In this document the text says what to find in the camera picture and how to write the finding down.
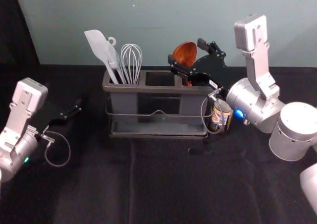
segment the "light blue wall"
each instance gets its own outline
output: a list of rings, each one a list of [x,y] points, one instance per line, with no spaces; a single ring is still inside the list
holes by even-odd
[[[227,65],[245,65],[234,22],[264,13],[270,66],[317,67],[317,0],[19,0],[42,64],[101,64],[84,31],[138,44],[144,65],[167,65],[184,41],[215,40]]]

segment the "can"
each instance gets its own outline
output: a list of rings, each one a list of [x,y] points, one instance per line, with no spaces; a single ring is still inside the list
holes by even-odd
[[[224,118],[224,128],[220,133],[225,133],[231,124],[233,110],[224,100],[218,99],[218,103],[221,106]],[[218,103],[213,104],[212,113],[211,113],[211,124],[210,130],[213,132],[218,131],[222,127],[222,116]]]

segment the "black tabletop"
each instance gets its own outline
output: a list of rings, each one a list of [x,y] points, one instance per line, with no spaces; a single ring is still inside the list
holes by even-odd
[[[245,68],[233,67],[233,73]],[[317,162],[309,150],[284,162],[268,146],[268,134],[234,121],[208,141],[109,138],[102,66],[0,66],[0,126],[9,114],[16,82],[31,77],[49,87],[61,108],[86,96],[83,112],[63,127],[70,163],[53,168],[42,143],[15,178],[2,184],[0,223],[109,224],[310,224],[317,216],[299,174]],[[316,68],[272,68],[285,102],[317,105]],[[189,155],[189,148],[211,152]]]

